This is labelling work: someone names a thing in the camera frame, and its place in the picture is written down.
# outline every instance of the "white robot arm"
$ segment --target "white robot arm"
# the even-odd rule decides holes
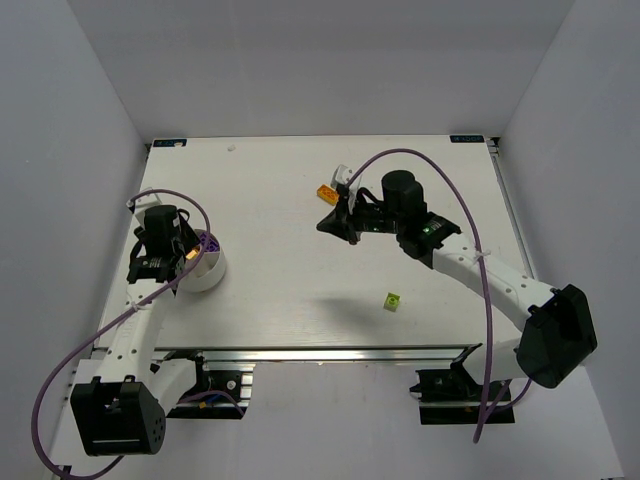
[[[556,387],[597,346],[586,296],[573,285],[562,290],[531,279],[492,255],[476,252],[460,228],[427,208],[422,185],[403,170],[382,178],[383,199],[353,188],[340,167],[333,186],[340,198],[317,225],[352,245],[363,232],[392,233],[402,250],[427,267],[483,295],[478,255],[484,256],[492,304],[522,332],[493,345],[491,380],[528,377]],[[483,383],[486,345],[465,350],[451,369],[470,389]]]
[[[92,381],[76,384],[70,398],[88,455],[158,452],[166,415],[196,384],[196,365],[191,360],[152,364],[177,286],[144,306],[136,302],[177,278],[187,259],[202,247],[200,239],[187,223],[185,211],[162,205],[157,197],[138,201],[135,214],[140,226],[134,231],[138,242],[130,255],[126,306],[133,306],[135,313],[117,327]],[[190,275],[205,264],[205,258]]]

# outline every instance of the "white wall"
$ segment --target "white wall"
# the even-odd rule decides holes
[[[95,328],[145,152],[63,0],[5,2],[0,63],[0,468],[39,479],[33,400]],[[47,446],[67,381],[45,399]]]
[[[632,479],[640,478],[639,25],[637,1],[578,0],[502,140],[538,273],[575,282],[590,299],[600,346],[588,371]]]
[[[573,0],[70,0],[143,138],[499,134]]]

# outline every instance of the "white tabletop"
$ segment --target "white tabletop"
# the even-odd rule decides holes
[[[365,234],[350,246],[316,231],[332,207],[316,196],[338,164],[359,167],[393,147],[417,149],[438,162],[467,200],[485,249],[523,268],[496,174],[483,143],[447,136],[188,139],[184,147],[152,148],[142,187],[190,195],[208,212],[228,261],[215,290],[180,292],[158,347],[369,347],[467,345],[482,342],[482,301],[455,281],[410,259],[392,235]],[[413,172],[436,213],[468,232],[448,187],[422,160],[383,158],[362,186],[381,195],[380,179]],[[188,204],[164,197],[191,211]],[[197,212],[193,227],[203,223]],[[124,307],[129,235],[102,322]],[[395,313],[387,293],[400,295]],[[517,331],[499,312],[495,336]],[[99,346],[109,345],[105,335]]]
[[[98,362],[82,361],[77,381]],[[167,420],[154,456],[125,458],[106,480],[599,480],[622,476],[583,368],[555,390],[534,386],[516,423],[423,426],[408,389],[414,368],[261,364],[242,420]],[[514,381],[514,392],[522,381]],[[87,457],[65,407],[52,458],[72,473],[112,459]]]

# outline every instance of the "purple cable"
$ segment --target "purple cable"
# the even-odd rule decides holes
[[[202,246],[202,248],[198,252],[198,255],[196,255],[196,258],[194,259],[193,263],[188,268],[186,268],[180,275],[178,275],[176,278],[174,278],[171,282],[164,284],[163,286],[158,288],[158,290],[156,290],[155,292],[149,294],[148,296],[146,296],[145,298],[140,300],[137,303],[137,306],[139,306],[139,307],[147,305],[152,300],[154,300],[155,298],[160,296],[162,293],[166,292],[168,289],[170,289],[172,287],[175,287],[178,284],[178,282],[180,282],[180,280],[182,280],[184,277],[186,277],[191,272],[191,270],[193,270],[196,267],[198,262],[200,262],[200,260],[204,256],[204,254],[207,251],[207,248],[209,246],[209,241],[211,239],[211,225],[209,223],[209,217],[207,216],[207,212],[204,211],[204,209],[200,206],[200,204],[198,204],[198,202],[196,202],[195,200],[191,199],[187,195],[184,195],[183,193],[175,192],[173,190],[167,190],[167,189],[164,189],[164,188],[156,188],[156,189],[153,189],[153,190],[145,190],[144,192],[140,192],[140,193],[134,195],[131,198],[130,202],[135,202],[137,199],[139,199],[141,197],[144,197],[146,195],[151,195],[151,194],[154,194],[154,193],[165,193],[165,194],[168,194],[168,195],[173,195],[175,197],[182,198],[183,200],[186,200],[187,202],[191,203],[202,214],[202,217],[204,218],[205,229],[206,229],[206,232],[209,235],[207,235],[207,239],[205,241],[205,244]],[[73,351],[71,351],[51,371],[49,376],[46,378],[46,380],[42,384],[42,387],[40,388],[40,391],[38,392],[38,395],[36,396],[36,401],[35,401],[35,403],[33,405],[33,411],[31,412],[31,441],[33,442],[33,447],[35,448],[36,454],[40,458],[40,461],[54,475],[59,476],[63,480],[95,480],[96,478],[100,478],[103,475],[105,475],[106,473],[110,472],[111,469],[113,469],[113,467],[115,467],[118,463],[120,463],[120,461],[122,460],[123,457],[122,456],[117,457],[112,463],[110,463],[104,469],[102,469],[99,472],[94,473],[92,475],[86,475],[86,476],[72,475],[69,472],[65,472],[65,471],[59,469],[51,461],[51,459],[47,456],[47,454],[44,451],[44,447],[42,446],[42,442],[40,441],[40,432],[38,430],[38,417],[40,416],[40,407],[42,406],[42,401],[44,400],[44,396],[47,393],[47,390],[49,389],[49,387],[51,386],[51,383],[53,383],[53,380],[56,378],[56,376],[62,371],[62,369],[71,360],[73,360],[77,355],[82,353],[82,351],[85,348],[87,348],[89,345],[91,345],[93,342],[95,342],[98,338],[100,338],[106,332],[108,332],[109,330],[111,330],[115,326],[120,325],[121,323],[123,323],[125,320],[127,320],[129,317],[131,317],[131,315],[133,315],[134,313],[135,313],[135,310],[134,310],[133,307],[125,310],[117,318],[112,320],[108,325],[106,325],[105,327],[103,327],[100,330],[98,330],[96,333],[94,333],[89,338],[87,338],[84,342],[82,342],[79,346],[77,346]]]
[[[493,400],[493,403],[491,403],[491,405],[489,405],[489,408],[487,408],[487,413],[485,414],[485,418],[488,419],[494,411],[496,412],[500,411],[496,407],[498,406],[498,403],[500,402],[500,400],[502,400],[502,397],[504,397],[509,391],[509,385],[511,385],[511,380],[507,380],[503,382],[502,388],[498,391],[498,395],[496,395],[496,398]]]
[[[527,383],[525,384],[524,388],[522,389],[522,391],[518,394],[518,396],[516,398],[514,398],[513,400],[511,400],[509,403],[507,403],[506,405],[503,405],[502,407],[498,407],[495,409],[496,412],[502,412],[504,410],[507,410],[511,407],[513,407],[516,403],[518,403],[520,400],[522,400],[524,398],[524,396],[527,394],[527,392],[529,391],[529,388],[531,388],[531,384],[533,382],[531,381],[531,379],[529,378],[527,380]]]
[[[417,150],[413,150],[411,148],[392,148],[390,150],[385,150],[383,152],[374,155],[372,158],[367,160],[357,171],[353,174],[351,179],[347,182],[347,187],[350,187],[356,178],[373,162],[378,160],[381,157],[386,155],[390,155],[392,153],[408,153],[410,155],[415,155],[420,157],[422,160],[427,162],[429,165],[433,167],[433,169],[438,172],[440,177],[445,181],[445,183],[449,186],[455,197],[458,199],[458,203],[462,207],[465,216],[467,217],[467,221],[471,226],[471,232],[473,234],[473,241],[475,242],[476,251],[481,255],[478,256],[478,266],[480,267],[480,279],[482,280],[482,296],[484,297],[484,307],[487,316],[487,355],[485,357],[484,363],[484,382],[482,384],[482,394],[480,396],[480,412],[478,415],[478,424],[476,425],[476,431],[473,435],[473,443],[478,443],[480,440],[480,435],[482,435],[482,427],[487,421],[487,404],[489,402],[489,386],[491,384],[491,366],[493,363],[493,313],[491,311],[491,294],[489,292],[489,280],[487,278],[487,267],[484,263],[484,256],[482,255],[482,244],[480,243],[480,234],[478,233],[478,228],[476,227],[476,222],[473,220],[473,216],[467,207],[466,202],[462,198],[462,195],[453,184],[449,176],[444,173],[433,160],[427,157],[425,154],[418,152]]]
[[[178,403],[195,402],[196,400],[200,400],[201,398],[204,398],[204,397],[210,397],[211,395],[221,395],[221,396],[223,396],[224,398],[229,400],[233,404],[233,406],[236,407],[236,410],[238,410],[238,412],[240,412],[240,415],[242,417],[244,417],[244,410],[242,410],[242,407],[240,405],[238,405],[238,402],[236,402],[231,395],[229,395],[227,392],[223,392],[222,390],[208,390],[206,392],[196,393],[196,394],[191,395],[189,397],[181,398]]]

